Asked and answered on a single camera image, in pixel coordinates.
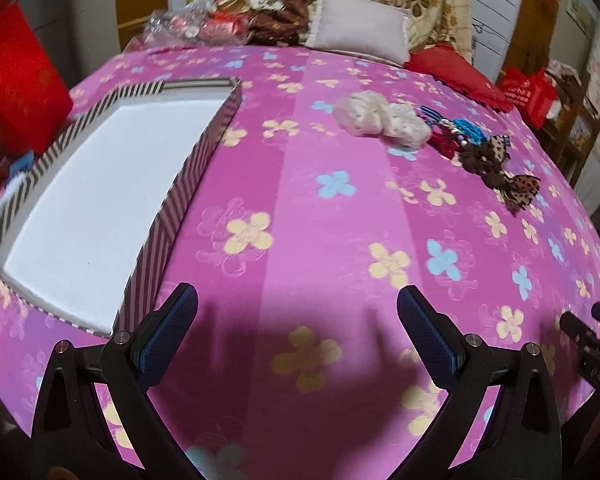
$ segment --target blue hair tie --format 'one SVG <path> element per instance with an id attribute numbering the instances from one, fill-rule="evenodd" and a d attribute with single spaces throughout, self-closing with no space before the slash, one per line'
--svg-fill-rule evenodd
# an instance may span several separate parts
<path id="1" fill-rule="evenodd" d="M 454 119 L 452 123 L 466 136 L 466 140 L 472 144 L 480 146 L 480 144 L 487 140 L 485 133 L 478 126 L 466 119 Z"/>

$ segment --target floral bedsheet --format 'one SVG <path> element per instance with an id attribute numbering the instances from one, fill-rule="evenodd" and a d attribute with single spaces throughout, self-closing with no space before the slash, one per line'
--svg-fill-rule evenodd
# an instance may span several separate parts
<path id="1" fill-rule="evenodd" d="M 561 416 L 580 405 L 590 390 L 557 320 L 569 309 L 600 331 L 589 315 L 600 300 L 600 241 L 517 112 L 353 57 L 238 47 L 118 56 L 72 91 L 74 114 L 116 85 L 200 76 L 240 77 L 244 100 L 157 298 L 189 282 L 200 310 L 150 397 L 206 478 L 387 478 L 445 398 L 396 315 L 408 283 L 488 344 L 538 342 Z M 507 169 L 542 178 L 533 205 L 513 217 L 497 192 L 430 146 L 349 135 L 333 105 L 364 89 L 509 135 Z M 0 396 L 26 431 L 62 338 L 101 341 L 0 282 Z M 98 392 L 123 456 L 135 460 L 106 389 Z M 458 460 L 475 449 L 493 401 L 490 392 Z"/>

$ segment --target brown cloth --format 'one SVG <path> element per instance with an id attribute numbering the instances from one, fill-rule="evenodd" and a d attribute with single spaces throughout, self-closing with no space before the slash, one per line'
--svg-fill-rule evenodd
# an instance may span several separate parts
<path id="1" fill-rule="evenodd" d="M 251 43 L 296 45 L 309 25 L 307 0 L 283 0 L 282 10 L 261 10 L 250 21 Z"/>

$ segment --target fabric pile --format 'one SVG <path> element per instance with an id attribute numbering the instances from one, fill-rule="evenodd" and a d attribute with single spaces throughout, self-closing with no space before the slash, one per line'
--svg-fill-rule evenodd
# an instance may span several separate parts
<path id="1" fill-rule="evenodd" d="M 421 148 L 431 136 L 431 128 L 408 104 L 389 104 L 384 96 L 371 91 L 340 97 L 333 115 L 354 136 L 384 136 L 402 146 Z"/>
<path id="2" fill-rule="evenodd" d="M 458 152 L 462 167 L 479 175 L 485 186 L 498 190 L 513 214 L 531 204 L 540 189 L 540 179 L 528 174 L 507 173 L 509 137 L 487 137 L 475 124 L 464 119 L 450 121 L 426 106 L 420 107 L 420 111 L 427 123 L 438 127 L 439 131 L 433 132 L 429 143 L 443 156 L 451 159 Z"/>

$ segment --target metal bolt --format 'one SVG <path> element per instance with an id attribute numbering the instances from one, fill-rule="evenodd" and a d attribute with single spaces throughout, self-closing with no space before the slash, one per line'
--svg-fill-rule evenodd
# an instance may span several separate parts
<path id="1" fill-rule="evenodd" d="M 131 339 L 131 334 L 129 332 L 117 332 L 115 336 L 113 336 L 113 342 L 116 345 L 123 345 L 127 341 Z"/>
<path id="2" fill-rule="evenodd" d="M 56 346 L 54 346 L 54 350 L 59 354 L 66 352 L 69 349 L 69 342 L 66 339 L 62 339 L 62 341 L 58 341 Z"/>
<path id="3" fill-rule="evenodd" d="M 477 334 L 467 334 L 464 336 L 464 340 L 471 346 L 480 346 L 482 344 L 482 338 Z"/>
<path id="4" fill-rule="evenodd" d="M 531 355 L 539 355 L 540 354 L 540 347 L 536 344 L 536 343 L 527 343 L 525 345 L 526 351 L 529 352 Z"/>

